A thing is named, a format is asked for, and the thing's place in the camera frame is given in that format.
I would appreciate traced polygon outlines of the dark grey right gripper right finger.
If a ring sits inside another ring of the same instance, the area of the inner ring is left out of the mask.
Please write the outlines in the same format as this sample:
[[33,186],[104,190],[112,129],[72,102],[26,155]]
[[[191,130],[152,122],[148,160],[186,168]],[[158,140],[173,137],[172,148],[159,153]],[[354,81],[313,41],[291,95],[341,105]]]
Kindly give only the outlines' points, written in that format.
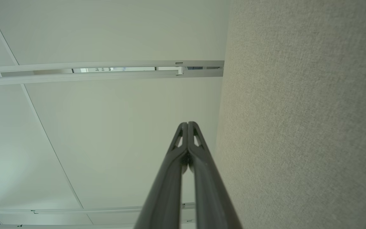
[[199,125],[188,123],[190,168],[195,180],[196,225],[198,229],[241,229],[229,194],[205,142]]

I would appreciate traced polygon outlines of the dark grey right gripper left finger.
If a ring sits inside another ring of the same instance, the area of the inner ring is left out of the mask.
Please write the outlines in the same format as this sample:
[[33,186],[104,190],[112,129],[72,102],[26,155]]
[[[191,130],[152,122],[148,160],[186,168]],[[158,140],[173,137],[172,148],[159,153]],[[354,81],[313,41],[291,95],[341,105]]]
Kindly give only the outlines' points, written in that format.
[[182,175],[188,164],[188,123],[181,123],[167,150],[135,229],[179,229]]

